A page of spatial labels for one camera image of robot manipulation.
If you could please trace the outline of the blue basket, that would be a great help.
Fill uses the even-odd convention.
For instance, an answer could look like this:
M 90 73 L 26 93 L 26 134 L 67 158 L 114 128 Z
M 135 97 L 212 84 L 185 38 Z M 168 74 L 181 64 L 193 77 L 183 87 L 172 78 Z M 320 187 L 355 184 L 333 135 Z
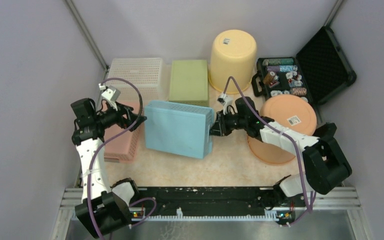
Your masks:
M 195 159 L 212 152 L 213 108 L 152 100 L 144 107 L 144 115 L 146 148 Z

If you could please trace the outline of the pink plastic basket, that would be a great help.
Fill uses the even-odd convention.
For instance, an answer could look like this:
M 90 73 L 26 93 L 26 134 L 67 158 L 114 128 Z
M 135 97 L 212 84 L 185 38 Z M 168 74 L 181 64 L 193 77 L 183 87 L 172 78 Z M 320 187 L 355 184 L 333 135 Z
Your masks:
M 133 108 L 133 113 L 137 114 L 140 108 L 138 102 L 121 102 L 124 105 Z M 134 131 L 127 131 L 123 135 L 115 138 L 107 143 L 104 147 L 104 160 L 111 163 L 130 163 L 137 153 L 139 146 L 139 138 L 142 133 L 143 126 L 141 125 Z M 122 132 L 122 128 L 118 125 L 113 125 L 105 130 L 104 140 L 107 141 L 111 137 Z

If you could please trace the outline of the white mesh plastic basket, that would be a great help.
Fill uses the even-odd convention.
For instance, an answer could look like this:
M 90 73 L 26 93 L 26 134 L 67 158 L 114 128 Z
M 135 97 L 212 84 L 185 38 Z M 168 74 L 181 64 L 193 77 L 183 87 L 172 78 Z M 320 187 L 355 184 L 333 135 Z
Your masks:
M 165 61 L 160 57 L 115 58 L 111 62 L 107 78 L 121 78 L 135 85 L 146 105 L 152 100 L 168 100 L 168 70 Z

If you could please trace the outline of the green plastic basket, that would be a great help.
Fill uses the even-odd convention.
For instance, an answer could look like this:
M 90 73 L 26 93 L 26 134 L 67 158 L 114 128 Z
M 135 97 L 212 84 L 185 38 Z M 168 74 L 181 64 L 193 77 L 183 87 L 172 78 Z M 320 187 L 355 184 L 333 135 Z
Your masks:
M 209 100 L 207 61 L 174 60 L 171 64 L 168 101 L 208 107 Z

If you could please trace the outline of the yellow capybara bucket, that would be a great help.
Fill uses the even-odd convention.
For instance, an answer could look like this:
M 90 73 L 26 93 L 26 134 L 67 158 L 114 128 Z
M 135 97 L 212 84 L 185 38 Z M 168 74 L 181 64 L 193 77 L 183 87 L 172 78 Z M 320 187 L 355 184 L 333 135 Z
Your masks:
M 209 83 L 217 91 L 237 94 L 251 85 L 257 60 L 257 42 L 246 31 L 225 30 L 212 42 Z

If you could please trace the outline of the orange capybara bucket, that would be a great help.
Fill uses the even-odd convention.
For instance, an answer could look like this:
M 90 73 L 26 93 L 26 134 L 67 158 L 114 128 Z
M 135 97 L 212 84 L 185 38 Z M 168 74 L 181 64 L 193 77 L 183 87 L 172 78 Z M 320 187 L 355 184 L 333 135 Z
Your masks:
M 264 117 L 274 119 L 282 126 L 298 133 L 313 135 L 317 127 L 315 110 L 303 98 L 291 94 L 281 94 L 269 98 L 260 109 Z M 283 165 L 295 158 L 295 155 L 280 147 L 260 142 L 248 137 L 251 152 L 261 161 L 270 165 Z

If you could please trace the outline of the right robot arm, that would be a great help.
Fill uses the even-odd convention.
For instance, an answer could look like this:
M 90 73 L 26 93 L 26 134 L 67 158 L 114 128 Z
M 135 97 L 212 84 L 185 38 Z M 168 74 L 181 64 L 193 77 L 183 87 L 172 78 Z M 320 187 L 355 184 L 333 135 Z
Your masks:
M 223 109 L 216 113 L 211 136 L 225 137 L 244 130 L 250 138 L 289 152 L 303 163 L 299 174 L 280 180 L 273 192 L 279 206 L 287 206 L 296 195 L 313 191 L 321 195 L 347 179 L 353 172 L 337 140 L 329 134 L 310 136 L 285 127 L 272 118 L 260 116 L 249 97 L 233 100 L 222 93 L 217 101 Z

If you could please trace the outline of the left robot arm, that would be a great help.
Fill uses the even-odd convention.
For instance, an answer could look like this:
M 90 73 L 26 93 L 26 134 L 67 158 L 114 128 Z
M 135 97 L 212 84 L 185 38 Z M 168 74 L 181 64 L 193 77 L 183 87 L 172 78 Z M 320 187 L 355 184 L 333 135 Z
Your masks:
M 72 103 L 76 116 L 71 140 L 81 162 L 83 192 L 81 203 L 75 206 L 75 215 L 95 239 L 104 239 L 124 226 L 132 223 L 129 207 L 140 202 L 139 189 L 130 177 L 118 182 L 119 194 L 112 192 L 105 169 L 105 145 L 116 136 L 104 139 L 106 129 L 117 125 L 122 128 L 118 136 L 127 131 L 133 132 L 147 117 L 143 115 L 143 104 L 138 113 L 134 108 L 116 103 L 115 108 L 98 111 L 91 98 L 83 98 Z

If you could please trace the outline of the brown cylinder in case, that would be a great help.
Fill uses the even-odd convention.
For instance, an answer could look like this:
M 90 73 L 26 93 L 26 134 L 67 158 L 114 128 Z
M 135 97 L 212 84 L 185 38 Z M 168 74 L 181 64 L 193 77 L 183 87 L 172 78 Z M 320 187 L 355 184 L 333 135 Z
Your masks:
M 274 71 L 269 71 L 263 78 L 263 84 L 267 85 L 276 81 L 277 74 Z

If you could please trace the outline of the black open tool case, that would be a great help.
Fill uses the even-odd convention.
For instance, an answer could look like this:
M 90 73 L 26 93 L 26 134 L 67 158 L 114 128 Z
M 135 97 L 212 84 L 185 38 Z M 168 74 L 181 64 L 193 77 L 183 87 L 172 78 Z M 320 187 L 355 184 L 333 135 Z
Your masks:
M 263 84 L 270 71 L 276 73 L 276 81 Z M 255 97 L 268 100 L 279 94 L 292 94 L 312 106 L 320 106 L 356 80 L 357 74 L 333 30 L 323 26 L 295 56 L 260 57 L 251 86 Z

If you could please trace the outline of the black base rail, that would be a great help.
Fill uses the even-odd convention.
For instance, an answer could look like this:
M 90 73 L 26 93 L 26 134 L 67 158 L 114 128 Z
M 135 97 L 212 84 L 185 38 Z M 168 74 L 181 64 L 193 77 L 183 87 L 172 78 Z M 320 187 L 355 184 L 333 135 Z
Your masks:
M 361 207 L 353 187 L 339 186 L 328 194 L 287 197 L 280 186 L 146 186 L 133 188 L 130 204 L 121 202 L 124 180 L 91 201 L 103 234 L 126 223 L 148 221 L 268 221 L 291 225 L 312 204 L 315 211 L 355 210 Z

